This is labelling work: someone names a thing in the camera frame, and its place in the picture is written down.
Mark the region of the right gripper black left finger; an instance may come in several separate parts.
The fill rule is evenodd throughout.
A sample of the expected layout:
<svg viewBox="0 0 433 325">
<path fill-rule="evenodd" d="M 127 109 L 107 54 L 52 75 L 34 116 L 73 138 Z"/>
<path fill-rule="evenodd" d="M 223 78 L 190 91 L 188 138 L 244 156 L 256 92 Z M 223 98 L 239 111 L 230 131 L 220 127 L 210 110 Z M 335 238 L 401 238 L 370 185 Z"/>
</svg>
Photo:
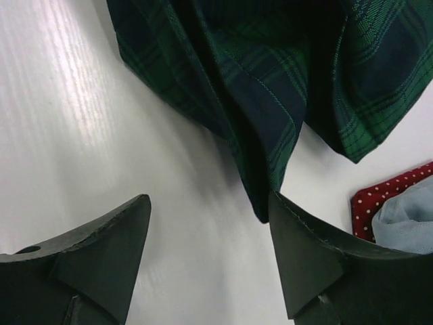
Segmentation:
<svg viewBox="0 0 433 325">
<path fill-rule="evenodd" d="M 1 254 L 2 324 L 125 324 L 150 223 L 140 194 L 49 240 Z"/>
</svg>

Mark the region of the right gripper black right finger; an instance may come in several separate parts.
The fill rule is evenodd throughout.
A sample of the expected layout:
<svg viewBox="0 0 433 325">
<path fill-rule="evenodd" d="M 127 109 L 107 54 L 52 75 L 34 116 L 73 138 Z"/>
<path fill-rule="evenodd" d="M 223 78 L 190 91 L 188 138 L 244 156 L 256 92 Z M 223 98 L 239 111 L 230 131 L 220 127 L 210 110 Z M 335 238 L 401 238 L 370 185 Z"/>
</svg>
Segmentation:
<svg viewBox="0 0 433 325">
<path fill-rule="evenodd" d="M 277 192 L 269 225 L 296 324 L 431 324 L 432 256 L 384 248 L 307 213 Z"/>
</svg>

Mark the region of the green navy plaid skirt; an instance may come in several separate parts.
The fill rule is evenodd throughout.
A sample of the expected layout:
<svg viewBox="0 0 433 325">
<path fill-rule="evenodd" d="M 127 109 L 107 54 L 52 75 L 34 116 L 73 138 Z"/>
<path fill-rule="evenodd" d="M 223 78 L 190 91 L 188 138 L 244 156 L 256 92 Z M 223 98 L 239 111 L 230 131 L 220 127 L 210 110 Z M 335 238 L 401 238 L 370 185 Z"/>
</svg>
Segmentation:
<svg viewBox="0 0 433 325">
<path fill-rule="evenodd" d="M 125 64 L 224 139 L 269 220 L 300 130 L 354 163 L 432 80 L 431 1 L 109 1 Z"/>
</svg>

